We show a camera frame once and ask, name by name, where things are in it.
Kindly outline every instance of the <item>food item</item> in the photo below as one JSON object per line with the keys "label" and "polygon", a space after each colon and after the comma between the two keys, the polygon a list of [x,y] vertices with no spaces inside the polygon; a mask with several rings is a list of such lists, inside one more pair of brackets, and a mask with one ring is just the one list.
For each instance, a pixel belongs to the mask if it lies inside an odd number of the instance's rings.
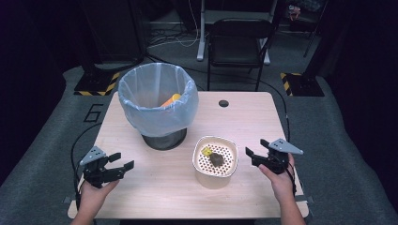
{"label": "food item", "polygon": [[180,94],[173,94],[172,97],[170,97],[166,102],[161,104],[161,106],[166,107],[166,106],[170,105],[171,103],[173,103],[175,100],[179,100],[180,97],[181,97]]}
{"label": "food item", "polygon": [[210,156],[213,153],[213,151],[209,147],[204,147],[202,149],[202,154],[205,156]]}
{"label": "food item", "polygon": [[224,163],[223,156],[214,152],[210,154],[210,161],[215,167],[220,167]]}

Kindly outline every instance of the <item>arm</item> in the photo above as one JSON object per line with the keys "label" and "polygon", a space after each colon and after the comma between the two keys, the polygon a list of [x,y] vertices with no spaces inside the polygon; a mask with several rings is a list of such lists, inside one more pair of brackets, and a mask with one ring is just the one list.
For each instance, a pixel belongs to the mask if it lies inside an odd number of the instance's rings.
{"label": "arm", "polygon": [[[294,159],[291,154],[289,154],[289,163],[294,167]],[[275,198],[281,207],[282,224],[305,224],[304,218],[296,204],[295,196],[292,191],[292,181],[287,172],[277,175],[264,165],[260,165],[258,168],[271,181]],[[289,167],[288,170],[293,174],[293,168]]]}
{"label": "arm", "polygon": [[106,196],[117,186],[119,180],[108,183],[103,188],[96,188],[88,182],[82,184],[82,199],[79,211],[71,225],[91,224],[103,203]]}

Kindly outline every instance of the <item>plastic bag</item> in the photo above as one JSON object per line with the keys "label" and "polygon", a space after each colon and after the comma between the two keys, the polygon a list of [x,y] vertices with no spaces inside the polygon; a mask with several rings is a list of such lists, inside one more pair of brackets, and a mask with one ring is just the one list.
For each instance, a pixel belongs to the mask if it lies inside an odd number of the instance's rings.
{"label": "plastic bag", "polygon": [[[147,137],[164,137],[187,128],[197,112],[194,80],[175,65],[152,63],[124,75],[118,85],[120,104],[133,127]],[[173,94],[181,97],[166,107]]]}

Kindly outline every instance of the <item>beige perforated container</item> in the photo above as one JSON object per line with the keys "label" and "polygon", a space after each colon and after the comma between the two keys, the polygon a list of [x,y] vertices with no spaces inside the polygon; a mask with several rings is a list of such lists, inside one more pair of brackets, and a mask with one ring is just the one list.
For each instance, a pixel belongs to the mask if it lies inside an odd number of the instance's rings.
{"label": "beige perforated container", "polygon": [[[206,147],[210,148],[213,153],[222,155],[223,165],[213,166],[209,156],[202,153],[202,150]],[[224,138],[205,136],[195,146],[192,163],[196,169],[196,179],[203,187],[223,188],[228,185],[231,175],[237,168],[237,146]]]}

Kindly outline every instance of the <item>table leg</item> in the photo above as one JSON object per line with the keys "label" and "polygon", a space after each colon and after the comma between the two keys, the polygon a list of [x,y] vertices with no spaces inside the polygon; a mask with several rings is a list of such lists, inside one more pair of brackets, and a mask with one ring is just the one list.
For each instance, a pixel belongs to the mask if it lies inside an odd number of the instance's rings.
{"label": "table leg", "polygon": [[199,49],[196,57],[197,61],[203,61],[205,55],[205,0],[202,0],[202,7],[200,11],[200,40]]}

